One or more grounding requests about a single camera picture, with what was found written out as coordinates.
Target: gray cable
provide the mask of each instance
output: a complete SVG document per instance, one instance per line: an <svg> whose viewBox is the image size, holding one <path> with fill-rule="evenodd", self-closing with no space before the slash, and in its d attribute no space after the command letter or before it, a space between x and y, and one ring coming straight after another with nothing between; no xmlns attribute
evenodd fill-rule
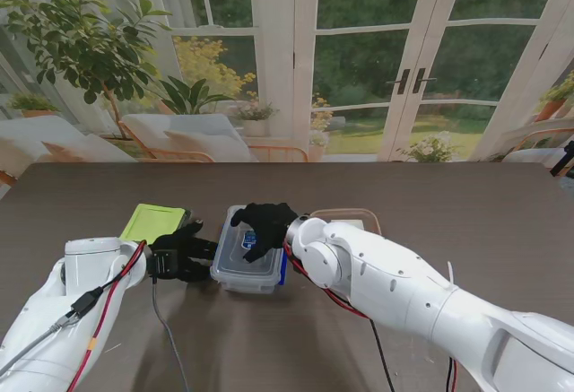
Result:
<svg viewBox="0 0 574 392"><path fill-rule="evenodd" d="M189 385L187 384L186 373L183 369L183 363L181 363L181 357L179 356L178 348L176 347L176 342L173 339L173 334L171 333L170 326L168 325L168 322L166 322L163 319L163 317L161 316L161 313L160 313L160 309L158 309L156 287L157 287L157 283L154 280L152 283L153 311L155 311L155 315L157 316L158 320L163 325L163 328L165 329L165 332L168 335L168 338L170 339L171 349L173 350L173 354L175 354L176 359L178 360L179 372L181 373L181 378L183 379L183 384L184 384L185 390L186 390L186 392L191 392L191 389L189 388Z"/></svg>
<svg viewBox="0 0 574 392"><path fill-rule="evenodd" d="M58 321L54 325L52 325L48 331L46 331L44 334L40 335L38 338L36 338L34 341L32 341L30 344L24 347L18 354L16 354L16 356L14 356L8 363L6 363L6 365L0 369L0 377L4 376L4 374L8 372L17 361L23 358L26 355L26 353L28 353L30 350L32 350L46 338L48 338L52 334L55 334L63 327L72 325L73 322L74 322L74 316L71 316L70 318L68 316L62 316L61 318L59 318Z"/></svg>

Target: wire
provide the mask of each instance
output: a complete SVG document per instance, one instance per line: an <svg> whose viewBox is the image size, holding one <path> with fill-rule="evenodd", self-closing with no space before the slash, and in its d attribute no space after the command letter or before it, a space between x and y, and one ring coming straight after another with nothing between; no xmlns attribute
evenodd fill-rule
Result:
<svg viewBox="0 0 574 392"><path fill-rule="evenodd" d="M383 347L380 344L380 340L378 339L378 332L377 327L375 326L375 322L369 319L370 327L373 328L373 334L375 334L375 339L377 340L377 347L378 347L378 354L380 354L380 360L383 362L383 368L385 369L385 375L387 376L388 388L391 389L391 392L395 392L395 387L393 386L393 380L391 379L391 375L388 372L387 361L385 361L385 354L383 353Z"/></svg>
<svg viewBox="0 0 574 392"><path fill-rule="evenodd" d="M308 280L311 281L311 279L309 278L309 275L307 274L307 271L305 270L305 268L303 267L303 265L299 262L299 260L297 260L297 258L295 258L295 256L293 255L292 251L291 251L291 247L289 247L289 244L287 244L287 241L285 241L283 243L283 249L285 250L285 252L287 253L287 258L291 261L291 263L303 274L305 275L305 277L307 277ZM363 313L361 313L360 311L358 311L355 307L353 307L348 301L344 300L342 297L340 297L339 295L337 295L335 292L331 291L330 289L323 289L321 288L321 290L323 292L325 292L327 294L327 296L329 298L331 298L331 300L336 303L339 307L346 309L348 311L350 311L353 314L356 314L357 316L361 317L361 318L368 318L367 316L365 316ZM388 387L391 390L391 392L395 392L395 387L393 386L393 380L391 379L391 375L388 372L388 366L387 366L387 361L385 360L385 354L383 352L383 347L380 343L380 339L378 338L378 332L377 332L377 327L375 326L375 322L372 321L372 319L369 318L369 322L370 322L370 326L373 329L373 333L375 334L375 339L377 340L377 348L378 348L378 354L380 355L380 360L383 362L383 368L385 369L385 374L387 375L387 382L388 382Z"/></svg>
<svg viewBox="0 0 574 392"><path fill-rule="evenodd" d="M283 249L287 252L287 258L289 258L289 260L291 261L293 266L295 266L303 275L305 275L305 277L307 277L307 279L311 280L309 278L309 274L307 274L307 271L305 270L303 265L292 254L291 248L289 247L289 244L287 244L287 241L285 241L283 243ZM323 292L325 292L327 294L327 296L329 298L331 298L331 300L335 304L337 304L339 307L341 307L342 309L346 309L347 311L350 311L352 314L356 314L357 316L359 316L361 318L367 318L367 316L362 314L355 307L353 307L349 302L343 300L340 296L338 296L336 293L334 293L330 289L323 289L323 288L320 288L320 289Z"/></svg>
<svg viewBox="0 0 574 392"><path fill-rule="evenodd" d="M75 376L72 379L72 383L70 383L70 386L68 387L66 392L72 392L74 390L74 388L77 386L78 382L80 381L80 377L82 376L82 373L85 370L86 365L88 364L88 360L90 359L91 352L96 346L98 335L100 334L101 328L103 327L103 324L104 324L104 320L106 319L106 315L108 314L108 309L109 309L109 304L111 303L111 298L114 295L114 292L116 291L117 286L119 285L119 281L130 272L130 270L134 267L137 260L139 260L140 256L144 252L145 244L147 244L147 242L145 240L141 241L139 243L139 245L137 246L137 249L135 250L135 252L132 254L130 259L127 261L126 266L124 266L122 268L122 270L119 272L118 275L116 275L112 280L110 280L109 282L107 282L106 284L104 284L102 286L102 288L105 289L106 287L111 285L111 288L109 289L108 297L106 298L106 303L104 304L104 309L101 312L100 321L98 322L98 325L96 326L96 330L94 331L93 335L91 336L90 343L88 344L88 349L86 350L86 353L83 356L82 362L80 363L80 368L75 373Z"/></svg>
<svg viewBox="0 0 574 392"><path fill-rule="evenodd" d="M187 383L186 373L185 373L184 368L183 368L183 363L181 362L181 357L179 356L176 342L173 339L173 334L171 333L170 326L168 325L168 322L166 322L165 319L161 316L160 309L158 308L156 289L157 289L157 278L153 277L153 281L152 281L153 311L155 312L155 315L157 316L160 323L163 325L163 328L165 329L165 332L166 332L166 334L170 340L171 350L173 351L173 354L175 355L176 359L178 360L179 373L181 374L181 378L183 379L184 388L185 388L186 392L190 392L191 389L189 388L189 385Z"/></svg>
<svg viewBox="0 0 574 392"><path fill-rule="evenodd" d="M450 375L452 374L452 365L453 365L453 359L448 358L447 387L445 388L446 392L450 392Z"/></svg>
<svg viewBox="0 0 574 392"><path fill-rule="evenodd" d="M68 312L67 314L59 318L57 322L48 329L48 331L40 335L38 338L36 338L22 350L20 350L18 354L16 354L8 363L6 363L6 365L0 369L0 377L4 376L4 374L8 372L17 361L23 358L26 355L26 353L28 353L30 350L32 350L41 342L43 342L46 338L55 334L63 327L72 325L73 320L74 320L74 313L72 311Z"/></svg>
<svg viewBox="0 0 574 392"><path fill-rule="evenodd" d="M450 389L450 392L456 392L456 390L457 390L457 377L458 377L458 364L457 364L457 361L455 361L455 360L453 359L452 365L453 365L452 388Z"/></svg>

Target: green tablet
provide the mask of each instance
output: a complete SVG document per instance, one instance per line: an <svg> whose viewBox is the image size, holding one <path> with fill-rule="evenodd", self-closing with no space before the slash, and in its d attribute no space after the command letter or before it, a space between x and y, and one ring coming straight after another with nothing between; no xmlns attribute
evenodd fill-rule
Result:
<svg viewBox="0 0 574 392"><path fill-rule="evenodd" d="M119 238L153 244L161 235L179 229L190 217L191 212L184 208L139 204Z"/></svg>

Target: door handle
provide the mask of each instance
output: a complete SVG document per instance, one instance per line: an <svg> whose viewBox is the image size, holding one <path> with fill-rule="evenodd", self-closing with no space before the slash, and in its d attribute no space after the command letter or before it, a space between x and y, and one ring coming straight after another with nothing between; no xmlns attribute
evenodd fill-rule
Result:
<svg viewBox="0 0 574 392"><path fill-rule="evenodd" d="M416 75L416 79L414 80L414 87L413 87L413 93L414 94L419 92L419 90L421 89L421 83L423 81L437 81L436 78L423 78L424 71L426 71L426 68L422 67L421 69L419 69L419 72Z"/></svg>
<svg viewBox="0 0 574 392"><path fill-rule="evenodd" d="M403 76L401 76L400 80L387 81L385 83L386 84L398 84L398 90L396 91L396 94L403 94L404 93L404 87L406 87L406 80L409 79L409 73L411 73L411 70L405 69L403 71Z"/></svg>

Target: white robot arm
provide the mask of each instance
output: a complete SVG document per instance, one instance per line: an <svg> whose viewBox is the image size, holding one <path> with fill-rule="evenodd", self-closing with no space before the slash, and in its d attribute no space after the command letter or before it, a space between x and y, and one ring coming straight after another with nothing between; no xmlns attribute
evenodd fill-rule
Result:
<svg viewBox="0 0 574 392"><path fill-rule="evenodd" d="M317 286L443 348L485 392L574 391L574 327L481 300L410 249L344 222L302 216L286 241Z"/></svg>
<svg viewBox="0 0 574 392"><path fill-rule="evenodd" d="M117 238L69 241L64 259L56 262L46 283L28 299L4 338L0 369L70 312L83 294L117 277L136 250L134 242ZM145 256L140 256L129 273L104 290L84 317L71 318L71 325L54 331L0 374L0 392L66 392L90 350L78 379L81 381L103 350L124 292L139 284L145 272ZM99 325L98 339L94 340Z"/></svg>

